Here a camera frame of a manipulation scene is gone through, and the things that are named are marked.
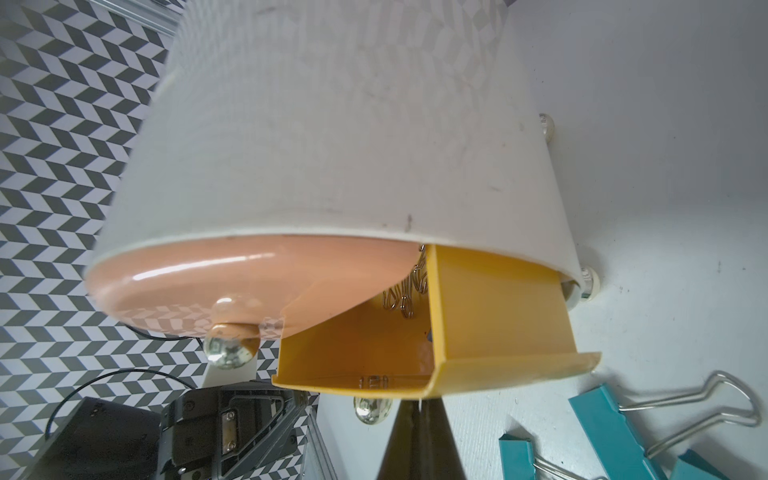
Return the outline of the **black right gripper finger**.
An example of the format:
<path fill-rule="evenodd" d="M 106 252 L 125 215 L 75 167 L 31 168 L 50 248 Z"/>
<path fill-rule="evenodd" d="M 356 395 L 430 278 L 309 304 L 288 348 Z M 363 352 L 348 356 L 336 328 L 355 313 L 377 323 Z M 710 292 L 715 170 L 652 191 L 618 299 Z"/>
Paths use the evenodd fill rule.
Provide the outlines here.
<path fill-rule="evenodd" d="M 441 398 L 400 403 L 377 478 L 466 478 Z"/>

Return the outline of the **cream round drawer cabinet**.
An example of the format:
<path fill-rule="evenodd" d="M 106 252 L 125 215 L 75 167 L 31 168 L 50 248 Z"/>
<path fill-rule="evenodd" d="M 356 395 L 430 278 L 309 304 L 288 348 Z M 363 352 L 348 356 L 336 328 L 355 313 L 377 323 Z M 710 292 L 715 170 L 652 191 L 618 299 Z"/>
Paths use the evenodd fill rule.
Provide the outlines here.
<path fill-rule="evenodd" d="M 502 1 L 190 1 L 93 264 L 333 235 L 579 263 Z"/>

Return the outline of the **blue binder clip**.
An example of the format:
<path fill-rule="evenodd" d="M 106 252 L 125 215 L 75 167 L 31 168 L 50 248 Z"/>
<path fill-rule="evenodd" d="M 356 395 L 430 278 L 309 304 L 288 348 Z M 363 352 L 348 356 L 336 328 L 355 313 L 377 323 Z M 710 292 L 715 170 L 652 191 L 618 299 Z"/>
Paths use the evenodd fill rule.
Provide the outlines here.
<path fill-rule="evenodd" d="M 422 244 L 419 248 L 419 259 L 410 273 L 399 283 L 382 293 L 382 308 L 398 311 L 404 318 L 415 315 L 415 296 L 428 294 L 427 278 L 427 247 Z"/>

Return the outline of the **orange pink top drawer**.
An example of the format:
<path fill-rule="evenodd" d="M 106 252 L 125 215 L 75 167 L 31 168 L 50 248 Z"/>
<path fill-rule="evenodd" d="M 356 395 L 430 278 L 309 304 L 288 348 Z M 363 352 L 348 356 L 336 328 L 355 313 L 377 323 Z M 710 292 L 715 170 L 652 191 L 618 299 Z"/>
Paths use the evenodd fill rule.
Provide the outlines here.
<path fill-rule="evenodd" d="M 142 247 L 95 262 L 94 303 L 135 328 L 174 336 L 281 339 L 405 279 L 414 242 L 236 236 Z"/>

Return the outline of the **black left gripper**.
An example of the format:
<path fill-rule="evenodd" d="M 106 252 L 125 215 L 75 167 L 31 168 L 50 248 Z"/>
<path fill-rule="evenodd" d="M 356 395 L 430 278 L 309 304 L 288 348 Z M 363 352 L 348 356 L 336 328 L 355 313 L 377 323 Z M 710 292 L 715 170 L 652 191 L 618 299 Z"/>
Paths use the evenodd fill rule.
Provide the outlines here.
<path fill-rule="evenodd" d="M 189 390 L 164 408 L 160 479 L 237 479 L 299 452 L 309 394 L 270 383 Z"/>

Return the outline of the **yellow drawer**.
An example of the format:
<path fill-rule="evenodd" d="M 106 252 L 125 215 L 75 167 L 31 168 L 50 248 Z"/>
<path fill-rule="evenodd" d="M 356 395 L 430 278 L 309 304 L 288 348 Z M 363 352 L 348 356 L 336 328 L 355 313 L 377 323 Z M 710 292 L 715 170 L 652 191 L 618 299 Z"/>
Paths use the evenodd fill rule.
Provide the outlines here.
<path fill-rule="evenodd" d="M 578 351 L 559 274 L 527 261 L 431 245 L 412 317 L 364 302 L 280 345 L 276 386 L 424 400 L 592 371 Z"/>

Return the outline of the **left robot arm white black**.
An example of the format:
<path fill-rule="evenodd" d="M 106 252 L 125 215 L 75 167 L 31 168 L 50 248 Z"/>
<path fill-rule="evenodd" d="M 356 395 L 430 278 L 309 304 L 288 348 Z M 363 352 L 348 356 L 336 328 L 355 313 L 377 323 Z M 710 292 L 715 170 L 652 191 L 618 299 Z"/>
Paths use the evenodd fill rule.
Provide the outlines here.
<path fill-rule="evenodd" d="M 26 479 L 236 479 L 298 451 L 305 392 L 249 381 L 193 389 L 156 413 L 87 397 Z"/>

